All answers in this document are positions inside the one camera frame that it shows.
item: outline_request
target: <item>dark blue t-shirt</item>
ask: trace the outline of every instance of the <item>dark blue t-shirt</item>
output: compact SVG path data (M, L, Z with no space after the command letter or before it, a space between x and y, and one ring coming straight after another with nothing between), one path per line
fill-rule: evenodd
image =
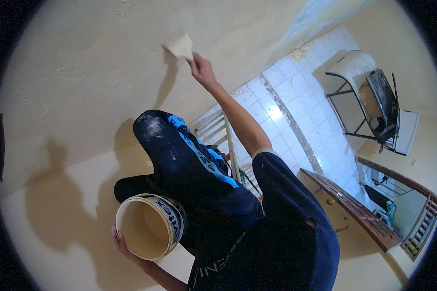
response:
M215 251L196 258L189 290L332 290L340 248L319 202L272 150L255 154L252 169L265 216L245 230L217 226L229 239L207 242Z

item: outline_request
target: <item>paintbrush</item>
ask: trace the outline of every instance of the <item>paintbrush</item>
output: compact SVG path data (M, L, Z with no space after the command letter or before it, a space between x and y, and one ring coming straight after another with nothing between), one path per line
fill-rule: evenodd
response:
M184 31L178 31L162 44L164 48L171 51L177 58L184 56L192 59L192 40Z

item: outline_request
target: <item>person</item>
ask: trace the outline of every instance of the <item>person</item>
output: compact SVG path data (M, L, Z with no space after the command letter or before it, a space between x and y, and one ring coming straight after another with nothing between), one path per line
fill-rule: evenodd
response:
M152 193L181 203L189 225L180 243L195 261L185 284L132 254L112 227L118 251L168 291L331 290L340 247L322 207L273 151L256 120L217 82L211 62L197 53L187 62L252 157L262 204L227 176L223 158L198 141L183 119L148 110L133 130L154 173L122 179L114 193L119 202Z

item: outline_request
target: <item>white paint bucket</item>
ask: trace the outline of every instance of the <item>white paint bucket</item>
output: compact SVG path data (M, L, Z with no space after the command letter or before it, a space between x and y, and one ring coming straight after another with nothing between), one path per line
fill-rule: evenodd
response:
M150 261L163 258L176 247L185 223L179 203L153 194L123 201L115 217L115 227L125 237L129 251Z

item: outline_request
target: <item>cream wall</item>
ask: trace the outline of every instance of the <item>cream wall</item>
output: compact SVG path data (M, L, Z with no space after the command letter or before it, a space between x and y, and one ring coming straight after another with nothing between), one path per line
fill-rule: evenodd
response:
M357 155L399 172L437 194L437 71L424 41L402 8L391 0L376 1L344 25L360 48L374 57L390 85L390 73L395 74L400 108L420 112L408 156L387 150L378 154L379 145L373 141L367 141ZM400 247L393 248L390 255L410 277L429 243L430 240L414 262Z
M0 201L17 253L41 290L164 290L119 254L110 237L119 205L113 195L115 182L153 171L141 146L64 170L61 144L48 143L45 153L52 163L35 175L45 178ZM187 282L193 261L180 246L159 265Z
M375 241L331 197L319 190L314 196L326 212L334 229L350 226L338 233L340 262L333 291L399 291L406 278Z
M0 88L6 155L0 195L49 165L68 167L112 148L119 126L151 108L193 121L215 101L161 44L184 29L228 91L291 49L328 32L366 0L46 1L11 55ZM134 142L121 138L121 148Z

